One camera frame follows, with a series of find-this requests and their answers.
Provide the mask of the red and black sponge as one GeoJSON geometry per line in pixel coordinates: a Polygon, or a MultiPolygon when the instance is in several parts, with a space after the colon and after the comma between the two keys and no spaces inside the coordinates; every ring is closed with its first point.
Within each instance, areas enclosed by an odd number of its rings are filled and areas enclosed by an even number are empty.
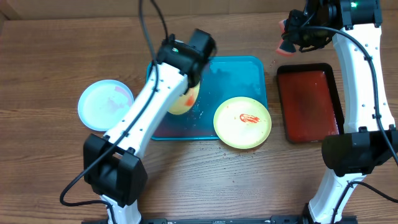
{"type": "MultiPolygon", "coordinates": [[[[285,23],[286,20],[279,22],[279,28],[282,34],[285,32],[285,23]]],[[[281,39],[279,42],[279,46],[276,48],[275,51],[280,55],[283,55],[285,57],[290,57],[293,56],[294,53],[296,53],[296,48],[294,44],[290,43],[287,40],[281,39]]]]}

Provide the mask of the light blue plate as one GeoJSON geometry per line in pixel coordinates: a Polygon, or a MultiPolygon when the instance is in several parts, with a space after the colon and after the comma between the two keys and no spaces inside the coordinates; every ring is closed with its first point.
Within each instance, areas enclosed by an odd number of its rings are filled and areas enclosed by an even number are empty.
{"type": "Polygon", "coordinates": [[[94,131],[105,132],[117,125],[134,102],[131,90],[117,80],[100,80],[80,96],[78,116],[94,131]]]}

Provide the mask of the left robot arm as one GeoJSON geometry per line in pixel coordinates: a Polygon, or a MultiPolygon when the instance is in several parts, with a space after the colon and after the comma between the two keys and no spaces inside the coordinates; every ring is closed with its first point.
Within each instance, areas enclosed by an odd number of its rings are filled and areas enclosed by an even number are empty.
{"type": "Polygon", "coordinates": [[[105,204],[107,223],[140,223],[137,199],[147,182],[142,158],[169,108],[199,84],[216,44],[195,29],[188,43],[165,39],[151,63],[150,75],[127,114],[102,137],[83,145],[84,180],[105,204]]]}

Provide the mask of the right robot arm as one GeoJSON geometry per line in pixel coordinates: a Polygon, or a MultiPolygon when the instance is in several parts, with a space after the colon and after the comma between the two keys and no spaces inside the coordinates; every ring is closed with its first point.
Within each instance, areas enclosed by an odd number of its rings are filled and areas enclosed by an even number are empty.
{"type": "Polygon", "coordinates": [[[344,217],[351,194],[375,167],[397,158],[397,128],[381,67],[382,10],[378,0],[306,0],[280,23],[281,49],[310,52],[333,44],[343,77],[342,131],[322,143],[326,171],[299,223],[356,223],[344,217]]]}

